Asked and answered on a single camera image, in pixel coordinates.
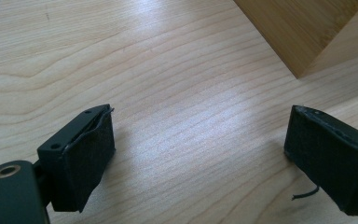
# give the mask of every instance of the wooden table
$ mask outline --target wooden table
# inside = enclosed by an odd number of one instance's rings
[[[358,58],[295,77],[232,0],[0,1],[0,164],[110,104],[117,154],[52,223],[358,223],[283,155],[292,105],[358,129]]]

